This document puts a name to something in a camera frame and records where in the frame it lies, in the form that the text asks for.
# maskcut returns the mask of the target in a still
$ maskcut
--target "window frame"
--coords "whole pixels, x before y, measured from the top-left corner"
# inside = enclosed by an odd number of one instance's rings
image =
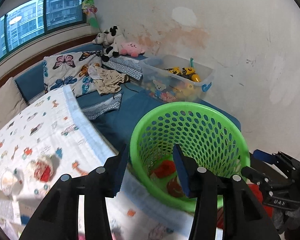
[[[8,46],[8,37],[7,37],[7,14],[4,15],[4,20],[3,20],[3,31],[4,31],[4,40],[5,40],[5,47],[6,47],[6,54],[3,55],[1,58],[0,58],[0,62],[2,60],[4,60],[6,57],[10,56],[12,53],[14,53],[15,51],[17,51],[18,49],[20,49],[21,47],[29,44],[30,42],[32,41],[35,41],[39,38],[42,38],[48,34],[51,34],[53,32],[57,32],[57,31],[60,31],[62,29],[65,29],[65,28],[69,28],[69,27],[72,27],[72,26],[76,26],[76,25],[80,25],[80,24],[84,24],[87,22],[87,18],[86,18],[86,15],[84,14],[84,12],[82,11],[82,20],[81,21],[78,21],[78,22],[73,22],[73,23],[69,23],[69,24],[65,24],[65,25],[62,25],[62,26],[58,26],[56,28],[52,28],[50,30],[48,30],[48,27],[47,27],[47,15],[46,15],[46,12],[47,12],[47,3],[46,3],[46,0],[43,0],[43,14],[42,14],[42,18],[43,18],[43,29],[44,29],[44,32],[39,34],[38,36],[35,36],[34,38],[31,38],[29,39],[28,41],[25,41],[24,43],[18,45],[17,47],[15,47],[14,49],[12,50],[9,50],[9,46]]]

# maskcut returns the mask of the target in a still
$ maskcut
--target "laundry basket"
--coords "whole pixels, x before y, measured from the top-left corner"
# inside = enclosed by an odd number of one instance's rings
[[[250,165],[247,144],[238,128],[220,112],[197,103],[173,102],[147,113],[136,125],[130,141],[130,158],[136,175],[162,203],[194,212],[196,200],[167,193],[167,178],[151,176],[164,160],[173,160],[174,144],[193,157],[199,166],[230,177]],[[218,208],[223,200],[218,196]]]

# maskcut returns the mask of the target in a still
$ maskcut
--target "brown wooden trim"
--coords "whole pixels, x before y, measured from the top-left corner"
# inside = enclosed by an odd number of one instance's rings
[[[22,63],[20,66],[16,67],[15,69],[11,70],[10,72],[6,73],[2,78],[0,78],[0,87],[2,87],[9,78],[15,77],[25,69],[31,67],[32,65],[36,64],[37,62],[43,60],[43,57],[51,56],[53,54],[56,54],[60,51],[70,49],[72,47],[87,43],[92,41],[96,37],[95,34],[84,36],[81,38],[77,38],[75,40],[71,40],[65,43],[62,43],[60,45],[54,46],[51,49],[45,50],[39,54],[36,54],[35,56],[29,58],[26,62]]]

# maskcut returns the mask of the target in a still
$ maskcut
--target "cow plush toy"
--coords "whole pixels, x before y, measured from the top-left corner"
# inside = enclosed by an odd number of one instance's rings
[[[92,42],[103,46],[104,54],[101,58],[104,62],[108,62],[111,57],[119,56],[119,51],[122,50],[121,44],[126,43],[126,39],[121,28],[114,25],[103,33],[99,33]]]

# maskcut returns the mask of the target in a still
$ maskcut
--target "metal screw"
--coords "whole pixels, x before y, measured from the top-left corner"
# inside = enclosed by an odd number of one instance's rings
[[[63,175],[61,176],[61,180],[62,180],[62,181],[67,181],[69,178],[70,178],[70,176],[69,176],[68,174],[63,174]]]
[[[106,169],[104,167],[102,167],[102,166],[96,168],[96,172],[99,173],[99,174],[104,173],[105,171],[106,171]]]
[[[232,179],[235,180],[235,181],[240,181],[240,180],[241,180],[241,177],[240,177],[239,175],[237,175],[237,174],[234,174],[234,175],[232,176]]]
[[[207,172],[207,169],[205,167],[198,167],[197,171],[200,173],[205,173],[205,172]]]

